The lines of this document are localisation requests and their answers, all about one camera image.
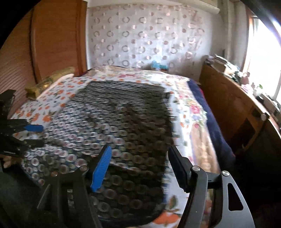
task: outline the wallpaper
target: wallpaper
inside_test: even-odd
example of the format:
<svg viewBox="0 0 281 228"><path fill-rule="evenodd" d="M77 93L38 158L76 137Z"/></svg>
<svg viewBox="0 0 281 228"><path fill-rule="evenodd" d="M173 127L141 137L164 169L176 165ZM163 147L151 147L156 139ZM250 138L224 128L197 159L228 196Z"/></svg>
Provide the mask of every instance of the wallpaper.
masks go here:
<svg viewBox="0 0 281 228"><path fill-rule="evenodd" d="M203 20L188 6L120 4L88 8L88 66L150 69L187 76L204 41Z"/></svg>

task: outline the dot pattern on wallpaper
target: dot pattern on wallpaper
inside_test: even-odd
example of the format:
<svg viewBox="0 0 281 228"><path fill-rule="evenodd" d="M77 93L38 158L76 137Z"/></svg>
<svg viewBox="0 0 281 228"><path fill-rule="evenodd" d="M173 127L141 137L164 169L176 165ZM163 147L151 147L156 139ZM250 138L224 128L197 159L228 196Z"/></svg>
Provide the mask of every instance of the dot pattern on wallpaper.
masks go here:
<svg viewBox="0 0 281 228"><path fill-rule="evenodd" d="M149 68L153 60L169 73L192 69L204 29L188 6L120 4L88 8L89 67Z"/></svg>

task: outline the bed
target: bed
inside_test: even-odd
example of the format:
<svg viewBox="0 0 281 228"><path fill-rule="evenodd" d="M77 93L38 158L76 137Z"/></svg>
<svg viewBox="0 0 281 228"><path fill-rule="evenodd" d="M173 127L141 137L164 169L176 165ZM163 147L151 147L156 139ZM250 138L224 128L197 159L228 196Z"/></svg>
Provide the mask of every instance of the bed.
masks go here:
<svg viewBox="0 0 281 228"><path fill-rule="evenodd" d="M145 147L145 145L143 147L138 144L134 137L138 137L137 133L141 136L141 132L136 133L135 129L132 130L128 126L127 129L118 129L124 122L122 121L124 115L118 114L121 117L116 117L114 112L110 112L112 109L108 105L108 97L111 102L115 102L113 105L115 111L123 111L122 109L126 107L127 111L129 109L134 113L134 116L149 119L148 129L150 130L147 130L147 134L151 133L150 136L153 138L155 133L155 141L145 138L142 143L149 140L148 143L154 142L156 148ZM72 124L75 121L73 113L76 112L76 116L81 116L79 108L85 106L87 101L93 100L95 104L99 105L100 115L109 115L110 118L116 118L116 120L113 124L107 122L112 121L109 118L101 124L93 121L94 124L87 126L86 130L83 127L82 129L77 128L77 124L85 126L88 123L82 119L74 126ZM144 117L145 115L136 115L135 113L143 111L143 109L137 109L134 103L140 107L146 107L144 108L146 112L148 112L148 107L153 105L155 105L155 110L152 108L152 111L149 112L150 115L145 114L146 117ZM99 116L91 116L92 112L82 112L81 118L85 116L92 119L99 118ZM165 146L175 144L182 156L188 157L192 164L199 165L207 172L219 173L220 166L228 168L234 162L231 149L225 143L195 82L185 77L158 71L125 69L114 66L96 67L81 77L58 83L40 99L28 101L16 111L12 118L25 118L32 124L41 124L45 127L43 134L31 132L15 134L15 137L21 140L43 137L47 141L44 148L27 151L21 163L27 176L39 186L44 184L45 177L49 176L52 170L57 169L62 173L72 172L87 163L85 155L95 157L96 154L93 152L82 153L81 150L85 150L82 147L85 145L87 151L90 150L89 148L98 150L100 148L98 144L111 143L113 145L113 158L109 170L112 171L112 167L114 170L107 173L100 192L90 194L90 199L97 208L99 218L105 223L109 222L110 225L112 225L112 221L116 224L120 221L126 221L124 227L135 225L177 227L188 194L184 193L177 184L173 170L165 156ZM65 140L65 144L59 143L60 139ZM146 151L153 149L157 151L157 156L154 153L146 153ZM138 179L138 182L132 183L132 179L126 179L128 176L122 176L123 172L116 175L115 172L118 171L116 167L123 172L144 174L146 180L150 179L147 175L158 173L156 178L160 184L153 186L151 182L143 183L142 179L138 178L135 178ZM201 227L208 225L211 192L208 193L205 205ZM132 222L138 214L142 215L144 209L149 211L151 207L150 216L143 214L145 220L137 218L141 221Z"/></svg>

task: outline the window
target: window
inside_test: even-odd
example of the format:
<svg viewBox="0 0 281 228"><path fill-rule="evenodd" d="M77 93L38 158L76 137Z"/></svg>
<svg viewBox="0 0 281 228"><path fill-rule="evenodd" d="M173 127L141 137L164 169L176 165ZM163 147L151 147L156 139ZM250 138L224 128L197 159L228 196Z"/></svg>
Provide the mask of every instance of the window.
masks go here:
<svg viewBox="0 0 281 228"><path fill-rule="evenodd" d="M251 24L253 38L251 44L250 40L248 43L251 45L250 63L248 70L244 70L250 72L250 84L262 85L263 92L281 104L281 46L260 19L252 18Z"/></svg>

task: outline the black fabric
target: black fabric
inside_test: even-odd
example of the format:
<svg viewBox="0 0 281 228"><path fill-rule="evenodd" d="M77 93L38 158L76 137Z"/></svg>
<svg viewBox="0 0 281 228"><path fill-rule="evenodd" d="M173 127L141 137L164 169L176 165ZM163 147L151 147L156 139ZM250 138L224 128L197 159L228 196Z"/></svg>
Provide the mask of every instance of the black fabric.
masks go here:
<svg viewBox="0 0 281 228"><path fill-rule="evenodd" d="M223 138L219 125L196 82L190 79L187 84L195 99L207 112L207 127L221 170L231 170L235 162L235 155Z"/></svg>

